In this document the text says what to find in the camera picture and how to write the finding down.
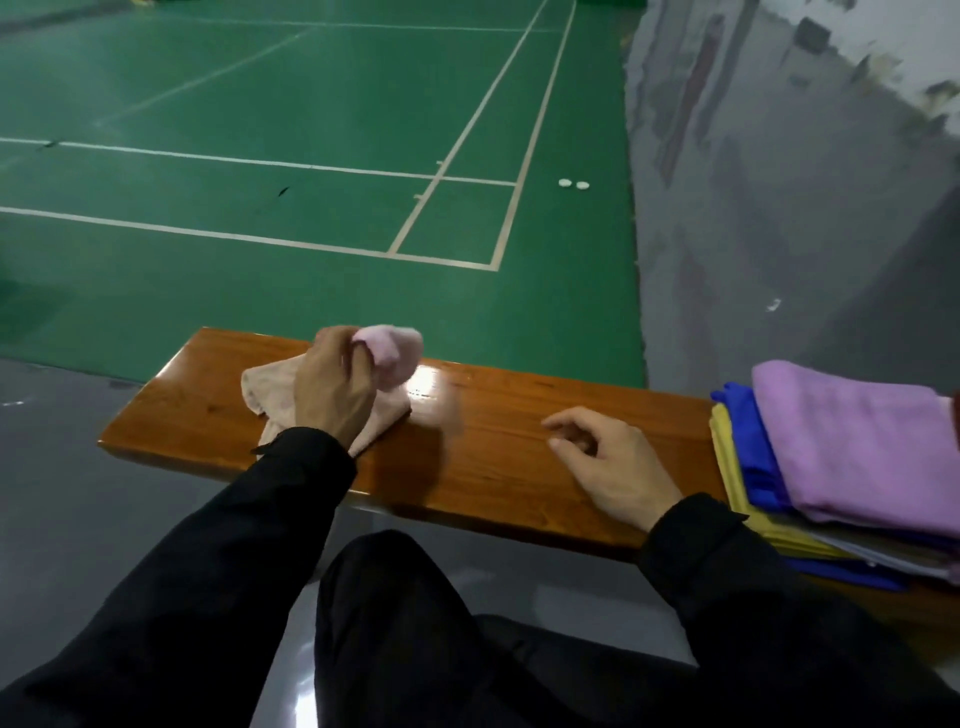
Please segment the stack of towels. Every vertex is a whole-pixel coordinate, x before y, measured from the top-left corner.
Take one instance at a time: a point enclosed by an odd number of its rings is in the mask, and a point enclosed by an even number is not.
[[[902,591],[960,585],[960,397],[786,361],[712,397],[731,508],[795,569]]]

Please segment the wood grain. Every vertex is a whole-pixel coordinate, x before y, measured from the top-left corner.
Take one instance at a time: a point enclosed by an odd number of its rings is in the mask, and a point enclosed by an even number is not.
[[[203,328],[111,422],[100,447],[169,470],[230,480],[263,429],[240,395],[245,369],[296,356],[307,342]],[[710,441],[712,403],[466,364],[424,360],[408,385],[409,419],[357,460],[352,502],[612,558],[644,536],[593,507],[545,444],[540,421],[582,404],[640,427],[687,495],[726,500]],[[956,628],[956,592],[906,595],[824,582],[890,619]]]

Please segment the person's left hand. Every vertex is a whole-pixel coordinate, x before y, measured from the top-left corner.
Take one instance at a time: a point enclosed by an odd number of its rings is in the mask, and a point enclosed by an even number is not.
[[[365,344],[351,344],[358,327],[322,328],[297,369],[297,426],[314,427],[349,449],[370,418],[376,388]]]

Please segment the blue towel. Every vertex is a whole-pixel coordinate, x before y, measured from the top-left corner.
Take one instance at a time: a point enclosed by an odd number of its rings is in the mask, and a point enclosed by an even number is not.
[[[846,559],[783,559],[794,570],[811,576],[822,576],[834,581],[845,581],[861,587],[872,587],[887,592],[905,592],[909,579],[899,571],[886,567],[872,567],[862,561]]]
[[[727,382],[712,392],[713,401],[727,405],[733,424],[733,444],[743,472],[743,486],[751,505],[768,513],[794,513],[766,428],[760,419],[754,390]]]

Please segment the yellow towel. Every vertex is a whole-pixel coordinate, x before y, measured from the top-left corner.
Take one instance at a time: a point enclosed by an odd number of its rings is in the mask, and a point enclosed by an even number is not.
[[[846,551],[829,546],[808,536],[800,528],[789,524],[789,519],[771,516],[755,508],[747,500],[747,491],[743,486],[743,473],[740,461],[733,445],[733,424],[730,412],[724,404],[713,407],[710,417],[710,433],[713,436],[713,450],[717,455],[717,464],[723,476],[723,485],[727,490],[730,507],[736,513],[748,516],[747,525],[770,542],[784,556],[807,559],[852,559]]]

